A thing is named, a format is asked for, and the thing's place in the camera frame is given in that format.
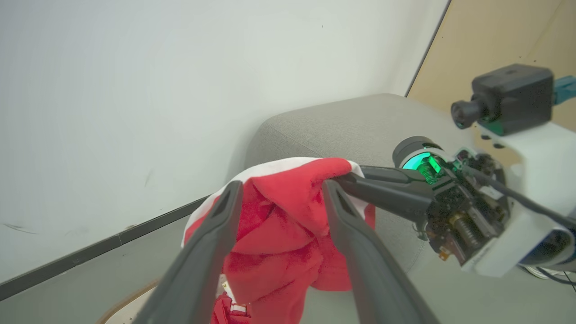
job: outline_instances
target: floor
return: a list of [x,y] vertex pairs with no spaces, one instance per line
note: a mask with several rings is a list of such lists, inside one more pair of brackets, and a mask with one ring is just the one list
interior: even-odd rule
[[[96,323],[116,303],[162,276],[180,251],[185,222],[171,223],[0,302],[0,323]],[[576,318],[571,287],[520,269],[502,279],[486,278],[434,259],[411,279],[446,324],[573,323]],[[309,290],[301,323],[357,322],[351,292]]]

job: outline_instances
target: gray cushion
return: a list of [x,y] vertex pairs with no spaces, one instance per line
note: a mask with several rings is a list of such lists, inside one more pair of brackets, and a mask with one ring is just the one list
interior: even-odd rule
[[[295,156],[342,157],[360,165],[393,167],[403,139],[423,135],[447,152],[473,143],[451,118],[417,101],[374,95],[294,110],[265,121],[251,141],[245,167]],[[378,209],[376,232],[402,269],[410,273],[434,253],[412,223]]]

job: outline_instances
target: red cloth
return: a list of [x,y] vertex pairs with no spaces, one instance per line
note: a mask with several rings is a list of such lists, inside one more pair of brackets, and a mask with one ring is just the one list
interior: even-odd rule
[[[251,304],[252,324],[298,323],[308,286],[351,289],[344,256],[330,237],[321,189],[324,180],[348,172],[362,174],[344,159],[297,157],[257,165],[235,177],[244,182],[244,197],[236,245],[223,273],[236,302]],[[184,243],[222,190],[191,215]],[[374,207],[357,199],[353,203],[374,228]]]
[[250,324],[251,318],[246,312],[230,311],[231,307],[232,299],[226,293],[218,296],[214,303],[210,324]]

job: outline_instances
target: spring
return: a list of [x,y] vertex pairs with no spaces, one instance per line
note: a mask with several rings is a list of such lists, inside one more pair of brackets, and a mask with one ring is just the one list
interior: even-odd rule
[[479,233],[476,225],[474,225],[472,222],[467,221],[464,218],[459,218],[454,221],[454,228],[458,231],[462,239],[464,239],[469,247],[478,248],[480,246],[482,234]]
[[424,176],[424,179],[426,180],[426,182],[428,184],[435,184],[436,183],[437,180],[434,177],[434,175],[436,174],[436,171],[428,162],[423,162],[416,169],[418,170],[418,172],[420,172]]

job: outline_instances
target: wooden panel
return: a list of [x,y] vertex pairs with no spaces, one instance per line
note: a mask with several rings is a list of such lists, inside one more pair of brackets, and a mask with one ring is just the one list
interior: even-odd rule
[[523,62],[560,2],[452,0],[408,97],[449,112],[474,77]]
[[[576,74],[575,3],[452,0],[408,97],[449,113],[454,101],[470,98],[472,79],[512,63],[546,66],[557,77]],[[554,120],[576,126],[574,105],[557,107]],[[480,140],[478,132],[476,144],[504,165],[519,161],[511,150]]]
[[[562,1],[524,63],[545,66],[556,78],[576,76],[576,0]],[[554,107],[552,120],[576,131],[576,99]]]

